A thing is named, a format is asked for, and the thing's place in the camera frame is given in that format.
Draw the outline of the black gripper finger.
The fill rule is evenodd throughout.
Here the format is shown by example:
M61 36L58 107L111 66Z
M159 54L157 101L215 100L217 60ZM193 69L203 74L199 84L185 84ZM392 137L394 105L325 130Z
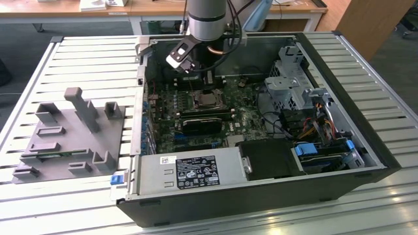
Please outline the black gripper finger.
M201 78L203 80L205 85L215 85L215 69L206 70L205 72L201 72Z

